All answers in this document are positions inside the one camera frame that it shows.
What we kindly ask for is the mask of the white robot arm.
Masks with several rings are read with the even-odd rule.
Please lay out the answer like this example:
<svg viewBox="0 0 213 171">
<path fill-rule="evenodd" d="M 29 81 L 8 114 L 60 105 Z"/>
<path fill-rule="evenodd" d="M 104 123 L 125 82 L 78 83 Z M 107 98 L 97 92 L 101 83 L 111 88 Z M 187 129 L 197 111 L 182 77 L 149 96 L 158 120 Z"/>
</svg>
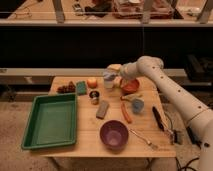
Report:
<svg viewBox="0 0 213 171">
<path fill-rule="evenodd" d="M 142 56 L 136 62 L 115 64 L 114 67 L 109 65 L 103 78 L 149 78 L 176 107 L 182 119 L 201 141 L 198 171 L 213 171 L 213 110 L 169 78 L 164 73 L 163 66 L 163 61 L 158 57 Z"/>
</svg>

